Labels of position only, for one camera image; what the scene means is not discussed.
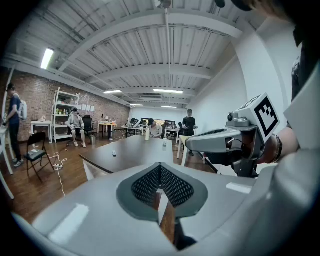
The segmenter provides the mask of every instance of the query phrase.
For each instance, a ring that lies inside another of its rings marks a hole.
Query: chair seat
[[[38,160],[39,158],[43,157],[46,154],[46,151],[44,150],[39,150],[38,152],[28,152],[26,154],[23,155],[23,157],[31,162],[34,162],[36,160]]]

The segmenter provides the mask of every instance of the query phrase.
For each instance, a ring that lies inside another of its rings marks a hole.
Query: bracelet
[[[283,147],[282,141],[281,141],[281,139],[280,139],[280,137],[278,135],[273,134],[273,136],[275,136],[275,138],[277,140],[277,148],[276,148],[276,152],[275,152],[274,158],[270,162],[268,162],[267,164],[275,163],[281,157],[281,152],[282,152],[282,147]]]

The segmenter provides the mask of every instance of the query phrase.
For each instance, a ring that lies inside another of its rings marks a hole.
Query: brick wall
[[[2,108],[5,88],[7,85],[10,71],[7,68],[0,68],[0,106]],[[124,125],[129,117],[130,108],[116,103],[109,99],[97,96],[95,94],[68,86],[66,84],[49,80],[37,75],[20,72],[15,70],[11,82],[15,85],[20,98],[27,104],[27,119],[20,121],[18,140],[27,141],[31,129],[31,121],[46,116],[46,120],[52,120],[52,106],[55,91],[60,90],[71,94],[80,94],[79,104],[94,106],[94,112],[79,110],[79,114],[90,115],[94,123],[94,131],[97,131],[97,122],[103,116],[108,116],[116,120],[118,127]],[[9,100],[6,102],[5,112],[8,113]],[[58,117],[58,122],[65,122],[67,117]],[[45,131],[48,136],[48,129],[45,127],[34,127],[38,132]],[[65,128],[58,128],[58,133],[66,132]]]

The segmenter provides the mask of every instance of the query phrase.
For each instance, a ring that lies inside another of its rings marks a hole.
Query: trash can
[[[95,145],[96,144],[96,136],[90,135],[89,138],[90,138],[91,145]]]

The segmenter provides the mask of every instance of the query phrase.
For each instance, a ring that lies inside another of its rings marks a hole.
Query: dark blue t-shirt
[[[16,105],[16,109],[19,110],[20,103],[21,103],[21,100],[19,99],[18,95],[13,95],[13,97],[10,100],[10,106],[9,106],[8,115],[12,111],[14,105]],[[14,124],[19,124],[19,115],[18,115],[18,113],[15,113],[14,116],[9,119],[9,125],[14,125]]]

